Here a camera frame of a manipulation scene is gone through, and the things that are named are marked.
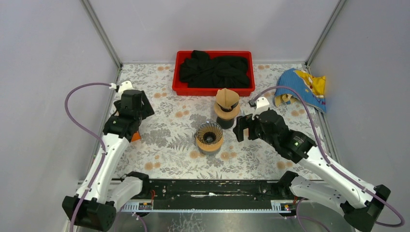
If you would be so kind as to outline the wooden ring holder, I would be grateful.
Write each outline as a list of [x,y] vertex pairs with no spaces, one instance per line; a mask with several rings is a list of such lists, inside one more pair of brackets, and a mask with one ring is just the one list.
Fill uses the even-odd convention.
[[212,144],[205,144],[205,143],[201,142],[198,138],[196,138],[195,141],[196,141],[196,144],[197,144],[198,148],[201,151],[207,152],[207,153],[213,153],[213,152],[217,152],[218,150],[220,150],[220,148],[222,147],[222,144],[224,142],[224,137],[222,137],[216,143],[212,143]]
[[218,103],[215,102],[214,104],[214,111],[217,115],[217,117],[221,117],[223,119],[231,119],[231,118],[235,118],[238,116],[238,114],[240,113],[240,105],[238,104],[238,106],[231,112],[223,112]]

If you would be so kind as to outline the dark red glass carafe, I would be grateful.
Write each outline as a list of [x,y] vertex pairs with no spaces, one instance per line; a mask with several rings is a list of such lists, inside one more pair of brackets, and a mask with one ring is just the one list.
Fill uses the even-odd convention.
[[220,127],[224,130],[230,129],[234,124],[234,118],[231,119],[223,119],[221,117],[217,117],[216,122],[220,125]]

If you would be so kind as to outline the grey glass dripper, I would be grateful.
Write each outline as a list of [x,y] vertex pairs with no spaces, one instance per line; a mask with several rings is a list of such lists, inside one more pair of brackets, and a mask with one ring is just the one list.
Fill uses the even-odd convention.
[[205,145],[213,145],[223,138],[222,127],[214,121],[201,123],[195,133],[195,137]]

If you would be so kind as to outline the orange coffee filter box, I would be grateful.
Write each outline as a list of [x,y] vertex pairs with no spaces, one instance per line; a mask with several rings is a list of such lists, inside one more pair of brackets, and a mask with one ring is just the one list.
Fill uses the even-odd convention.
[[141,135],[140,133],[137,131],[136,133],[133,134],[132,138],[131,138],[131,143],[132,142],[136,142],[138,140],[141,140]]

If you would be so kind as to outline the single brown paper filter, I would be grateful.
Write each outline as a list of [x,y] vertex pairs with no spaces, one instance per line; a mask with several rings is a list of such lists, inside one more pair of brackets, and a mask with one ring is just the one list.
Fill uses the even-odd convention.
[[221,106],[231,106],[237,101],[239,102],[240,96],[233,90],[224,88],[217,91],[216,102]]

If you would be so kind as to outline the clear glass carafe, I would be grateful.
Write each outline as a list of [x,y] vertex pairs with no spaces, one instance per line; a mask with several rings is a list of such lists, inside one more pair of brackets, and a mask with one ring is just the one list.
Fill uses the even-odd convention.
[[203,152],[203,151],[201,151],[200,149],[199,149],[199,151],[200,151],[201,153],[205,154],[205,155],[210,155],[210,156],[212,156],[212,155],[217,154],[220,150],[218,150],[217,152],[213,152],[213,153]]

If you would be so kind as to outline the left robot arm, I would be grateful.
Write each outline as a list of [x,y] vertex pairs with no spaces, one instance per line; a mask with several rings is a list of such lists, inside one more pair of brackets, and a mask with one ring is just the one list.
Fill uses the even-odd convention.
[[109,185],[115,168],[144,119],[154,115],[142,90],[128,89],[114,102],[115,112],[106,121],[100,148],[83,184],[74,196],[66,196],[62,207],[70,219],[69,230],[85,227],[101,232],[113,226],[119,208],[132,196],[143,199],[149,195],[146,178],[127,177],[111,196]]

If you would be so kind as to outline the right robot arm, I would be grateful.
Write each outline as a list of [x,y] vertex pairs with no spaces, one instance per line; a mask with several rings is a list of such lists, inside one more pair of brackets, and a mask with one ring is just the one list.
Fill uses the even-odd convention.
[[238,116],[233,132],[239,142],[247,129],[249,140],[261,139],[283,158],[313,171],[328,186],[314,184],[301,176],[279,183],[278,195],[289,199],[293,195],[320,203],[337,213],[355,229],[372,231],[391,191],[385,185],[373,185],[345,169],[307,135],[288,128],[282,116],[266,110],[253,116]]

